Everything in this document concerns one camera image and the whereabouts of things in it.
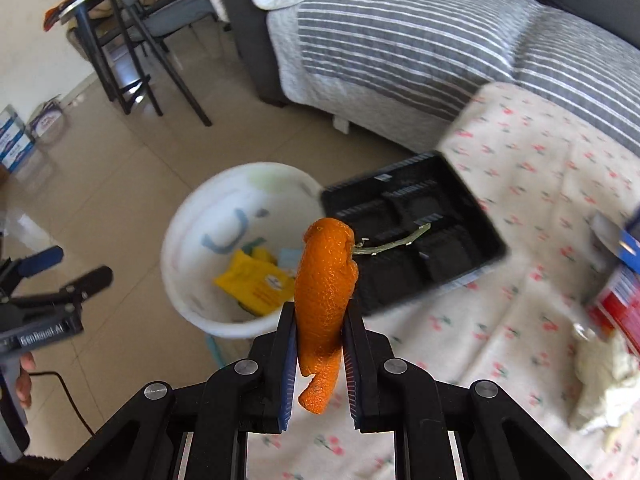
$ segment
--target white wall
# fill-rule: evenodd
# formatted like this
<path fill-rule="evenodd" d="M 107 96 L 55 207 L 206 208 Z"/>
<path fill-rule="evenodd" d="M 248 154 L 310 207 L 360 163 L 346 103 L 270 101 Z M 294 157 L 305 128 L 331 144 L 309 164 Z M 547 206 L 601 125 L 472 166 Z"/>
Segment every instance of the white wall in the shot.
<path fill-rule="evenodd" d="M 67 42 L 65 27 L 42 29 L 62 0 L 0 0 L 0 110 L 12 104 L 27 120 L 35 107 L 66 96 L 94 69 Z"/>

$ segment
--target trash can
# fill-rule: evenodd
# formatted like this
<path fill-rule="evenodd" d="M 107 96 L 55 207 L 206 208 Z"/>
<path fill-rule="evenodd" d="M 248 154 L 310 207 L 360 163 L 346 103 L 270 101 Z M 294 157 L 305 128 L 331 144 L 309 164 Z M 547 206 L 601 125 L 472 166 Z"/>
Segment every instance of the trash can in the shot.
<path fill-rule="evenodd" d="M 243 357 L 216 355 L 223 339 L 252 340 L 272 332 L 280 311 L 254 317 L 212 280 L 225 272 L 234 252 L 262 246 L 277 256 L 301 249 L 306 229 L 322 218 L 321 186 L 303 171 L 274 162 L 237 166 L 212 177 L 180 206 L 164 237 L 162 280 L 174 308 L 214 337 L 214 357 L 231 362 Z M 229 348 L 248 348 L 241 341 Z"/>

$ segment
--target silver bolt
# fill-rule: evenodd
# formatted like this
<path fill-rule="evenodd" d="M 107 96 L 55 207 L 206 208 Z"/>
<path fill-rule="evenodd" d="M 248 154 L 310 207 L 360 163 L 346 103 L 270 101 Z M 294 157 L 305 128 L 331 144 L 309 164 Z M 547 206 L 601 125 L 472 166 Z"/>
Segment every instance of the silver bolt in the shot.
<path fill-rule="evenodd" d="M 255 374 L 258 371 L 258 363 L 251 361 L 251 359 L 242 359 L 236 363 L 234 370 L 240 375 Z"/>
<path fill-rule="evenodd" d="M 404 374 L 406 372 L 407 365 L 402 359 L 388 359 L 385 361 L 385 370 L 390 374 Z"/>
<path fill-rule="evenodd" d="M 153 383 L 145 388 L 145 397 L 149 400 L 159 400 L 166 395 L 167 391 L 164 384 Z"/>
<path fill-rule="evenodd" d="M 485 399 L 493 399 L 498 394 L 498 386 L 491 381 L 480 381 L 476 384 L 476 394 Z"/>

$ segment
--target gray striped blanket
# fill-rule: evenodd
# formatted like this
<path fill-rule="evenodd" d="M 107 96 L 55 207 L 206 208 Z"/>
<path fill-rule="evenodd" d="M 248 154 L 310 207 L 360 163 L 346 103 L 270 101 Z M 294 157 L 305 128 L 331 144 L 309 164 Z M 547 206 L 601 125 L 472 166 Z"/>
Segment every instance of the gray striped blanket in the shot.
<path fill-rule="evenodd" d="M 640 51 L 534 0 L 305 0 L 303 66 L 444 120 L 516 83 L 640 153 Z"/>

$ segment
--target red package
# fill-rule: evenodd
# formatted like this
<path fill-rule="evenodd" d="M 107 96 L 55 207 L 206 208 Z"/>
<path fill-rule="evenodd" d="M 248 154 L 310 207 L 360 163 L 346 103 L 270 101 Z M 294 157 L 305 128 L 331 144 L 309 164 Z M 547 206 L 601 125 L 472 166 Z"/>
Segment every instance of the red package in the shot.
<path fill-rule="evenodd" d="M 588 313 L 605 336 L 619 329 L 640 354 L 640 279 L 631 269 L 619 266 L 613 272 Z"/>

